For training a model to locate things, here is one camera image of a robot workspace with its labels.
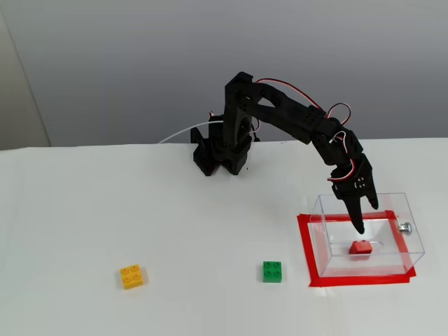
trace red block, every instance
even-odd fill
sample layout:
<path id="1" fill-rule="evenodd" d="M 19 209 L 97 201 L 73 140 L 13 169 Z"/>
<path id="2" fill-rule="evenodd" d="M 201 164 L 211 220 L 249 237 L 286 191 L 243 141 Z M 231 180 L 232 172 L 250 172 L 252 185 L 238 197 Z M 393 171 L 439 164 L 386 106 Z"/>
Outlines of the red block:
<path id="1" fill-rule="evenodd" d="M 349 249 L 350 254 L 371 254 L 373 248 L 367 240 L 354 241 Z"/>

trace robotic arm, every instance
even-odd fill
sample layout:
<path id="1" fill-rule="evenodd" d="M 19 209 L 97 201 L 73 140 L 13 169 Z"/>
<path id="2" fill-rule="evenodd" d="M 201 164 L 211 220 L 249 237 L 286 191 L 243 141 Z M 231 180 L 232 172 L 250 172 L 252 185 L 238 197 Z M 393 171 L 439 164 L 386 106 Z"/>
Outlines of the robotic arm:
<path id="1" fill-rule="evenodd" d="M 218 165 L 238 175 L 251 147 L 252 117 L 272 124 L 304 144 L 312 142 L 326 165 L 336 165 L 328 180 L 335 196 L 344 201 L 354 227 L 363 234 L 361 197 L 366 196 L 374 209 L 378 209 L 378 198 L 372 166 L 355 134 L 338 119 L 327 118 L 325 111 L 301 105 L 270 85 L 253 83 L 252 78 L 241 72 L 225 86 L 224 114 L 210 117 L 217 122 L 209 124 L 208 139 L 197 128 L 190 131 L 191 142 L 199 145 L 193 153 L 196 164 L 206 176 Z M 274 107 L 259 105 L 262 98 Z"/>

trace red and white wire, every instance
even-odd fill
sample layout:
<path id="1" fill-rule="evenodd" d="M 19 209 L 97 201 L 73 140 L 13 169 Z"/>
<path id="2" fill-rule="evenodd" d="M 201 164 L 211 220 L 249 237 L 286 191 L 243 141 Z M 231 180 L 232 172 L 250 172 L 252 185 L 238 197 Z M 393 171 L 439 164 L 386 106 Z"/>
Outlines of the red and white wire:
<path id="1" fill-rule="evenodd" d="M 342 138 L 342 143 L 344 144 L 345 153 L 348 154 L 349 152 L 348 152 L 347 146 L 345 144 L 345 138 L 346 138 L 347 134 L 344 131 L 339 131 L 338 133 L 336 133 L 334 135 L 334 137 L 332 138 L 332 141 L 334 141 L 335 138 L 341 139 L 340 136 L 337 136 L 340 133 L 344 134 L 344 137 Z M 331 182 L 338 182 L 338 181 L 347 180 L 355 172 L 355 162 L 354 162 L 353 159 L 350 159 L 350 164 L 351 164 L 351 170 L 349 171 L 349 173 L 346 176 L 343 176 L 343 177 L 330 177 L 330 178 L 327 178 L 327 180 L 331 181 Z"/>
<path id="2" fill-rule="evenodd" d="M 259 121 L 259 119 L 257 119 L 257 122 L 258 122 L 258 126 L 257 126 L 257 128 L 255 128 L 253 131 L 250 131 L 249 134 L 250 134 L 250 133 L 258 132 L 258 131 L 260 130 L 261 122 Z"/>
<path id="3" fill-rule="evenodd" d="M 343 124 L 345 124 L 347 121 L 349 121 L 349 119 L 350 119 L 350 117 L 351 117 L 351 108 L 350 108 L 350 105 L 348 105 L 348 104 L 346 104 L 346 103 L 337 103 L 337 104 L 331 106 L 330 109 L 328 110 L 328 113 L 327 113 L 326 118 L 329 119 L 329 117 L 331 116 L 331 113 L 333 112 L 333 109 L 334 109 L 336 106 L 339 106 L 339 105 L 344 105 L 344 106 L 346 106 L 346 107 L 349 109 L 349 116 L 348 116 L 347 118 L 345 118 L 345 119 L 341 122 L 341 125 L 343 125 Z"/>
<path id="4" fill-rule="evenodd" d="M 261 78 L 259 80 L 257 80 L 257 83 L 262 83 L 262 82 L 274 82 L 274 83 L 279 83 L 279 84 L 283 84 L 288 86 L 289 88 L 293 89 L 294 91 L 296 91 L 297 93 L 301 94 L 303 97 L 305 97 L 306 99 L 308 99 L 308 101 L 315 107 L 317 107 L 318 109 L 322 109 L 313 99 L 311 99 L 311 97 L 306 94 L 305 92 L 297 89 L 294 85 L 291 85 L 290 83 L 287 82 L 283 82 L 282 80 L 279 79 L 273 79 L 273 78 Z"/>

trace yellow lego brick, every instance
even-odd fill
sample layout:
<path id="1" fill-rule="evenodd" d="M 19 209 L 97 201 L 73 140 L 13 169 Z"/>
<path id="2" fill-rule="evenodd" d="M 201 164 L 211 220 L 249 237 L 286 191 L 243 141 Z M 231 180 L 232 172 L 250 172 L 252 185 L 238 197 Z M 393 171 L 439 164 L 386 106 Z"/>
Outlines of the yellow lego brick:
<path id="1" fill-rule="evenodd" d="M 129 266 L 120 270 L 121 280 L 125 289 L 143 285 L 140 267 L 138 265 Z"/>

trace green lego brick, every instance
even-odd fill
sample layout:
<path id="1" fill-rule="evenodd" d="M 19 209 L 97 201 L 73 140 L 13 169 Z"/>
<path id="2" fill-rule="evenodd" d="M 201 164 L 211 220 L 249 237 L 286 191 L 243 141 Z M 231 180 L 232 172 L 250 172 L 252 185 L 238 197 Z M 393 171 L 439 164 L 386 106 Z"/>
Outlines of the green lego brick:
<path id="1" fill-rule="evenodd" d="M 281 262 L 263 262 L 263 282 L 281 282 Z"/>

